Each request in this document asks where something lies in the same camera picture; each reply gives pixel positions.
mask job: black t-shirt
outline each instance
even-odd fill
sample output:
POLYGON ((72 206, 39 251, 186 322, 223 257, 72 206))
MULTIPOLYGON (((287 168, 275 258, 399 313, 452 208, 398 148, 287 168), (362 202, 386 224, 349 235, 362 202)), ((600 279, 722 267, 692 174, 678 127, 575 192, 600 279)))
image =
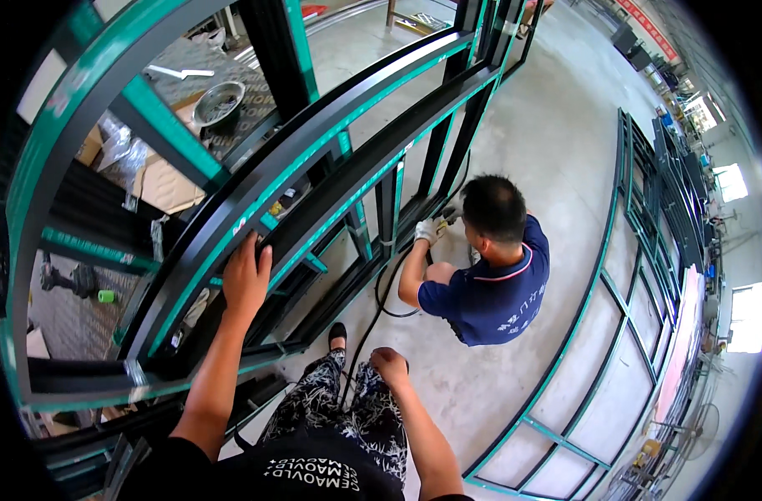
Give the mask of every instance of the black t-shirt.
MULTIPOLYGON (((403 499, 403 485, 337 433, 280 438, 211 464, 184 438, 156 446, 128 476, 119 499, 403 499)), ((441 496, 439 501, 472 501, 441 496)))

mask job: polo shirt collar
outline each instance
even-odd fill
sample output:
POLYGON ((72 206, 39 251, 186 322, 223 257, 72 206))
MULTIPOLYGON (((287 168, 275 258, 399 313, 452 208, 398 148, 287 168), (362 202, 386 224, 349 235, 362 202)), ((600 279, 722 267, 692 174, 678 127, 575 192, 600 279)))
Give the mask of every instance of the polo shirt collar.
POLYGON ((489 262, 482 258, 481 261, 473 267, 473 278, 479 281, 492 282, 508 280, 509 278, 520 275, 528 268, 532 262, 532 255, 533 252, 531 247, 523 244, 523 259, 516 265, 492 268, 489 266, 489 262))

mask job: worker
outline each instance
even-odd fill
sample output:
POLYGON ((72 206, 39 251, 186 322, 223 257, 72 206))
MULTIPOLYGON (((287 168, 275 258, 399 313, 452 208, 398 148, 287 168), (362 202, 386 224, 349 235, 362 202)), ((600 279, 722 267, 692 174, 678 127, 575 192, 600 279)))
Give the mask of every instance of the worker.
POLYGON ((521 335, 539 312, 550 260, 547 238, 523 194, 501 175, 480 175, 462 188, 464 234, 476 261, 426 268, 439 221, 417 223, 397 293, 407 304, 446 319, 467 346, 499 345, 521 335))
POLYGON ((272 249, 256 266, 256 235, 223 275, 227 308, 169 438, 128 476, 121 499, 403 499, 406 458, 420 499, 460 501, 458 463, 411 386, 408 362, 392 348, 359 365, 352 406, 337 404, 347 333, 334 324, 330 351, 310 364, 281 400, 255 446, 217 461, 233 409, 245 334, 265 300, 272 249))

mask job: white work glove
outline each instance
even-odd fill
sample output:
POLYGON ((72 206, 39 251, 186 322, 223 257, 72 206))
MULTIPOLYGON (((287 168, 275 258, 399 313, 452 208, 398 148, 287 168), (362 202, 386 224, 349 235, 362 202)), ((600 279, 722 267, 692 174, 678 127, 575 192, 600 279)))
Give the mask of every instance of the white work glove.
POLYGON ((445 220, 426 219, 415 226, 415 241, 428 240, 428 246, 433 247, 439 237, 444 233, 447 223, 445 220))

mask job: hand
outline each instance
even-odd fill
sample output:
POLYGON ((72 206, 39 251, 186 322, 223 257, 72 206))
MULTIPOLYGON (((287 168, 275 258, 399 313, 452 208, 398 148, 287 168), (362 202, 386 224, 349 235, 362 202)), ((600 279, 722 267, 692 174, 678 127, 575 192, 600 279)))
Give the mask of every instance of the hand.
POLYGON ((376 348, 370 355, 370 363, 383 377, 386 386, 391 390, 409 385, 409 369, 406 358, 389 347, 376 348))
POLYGON ((256 266, 257 241, 258 234, 251 231, 231 255, 222 275, 222 293, 228 303, 223 318, 235 321, 244 332, 266 299, 269 270, 273 265, 273 250, 267 245, 256 266))
POLYGON ((426 219, 420 221, 415 226, 415 241, 428 240, 428 245, 433 247, 439 237, 442 236, 443 230, 447 226, 444 220, 426 219))

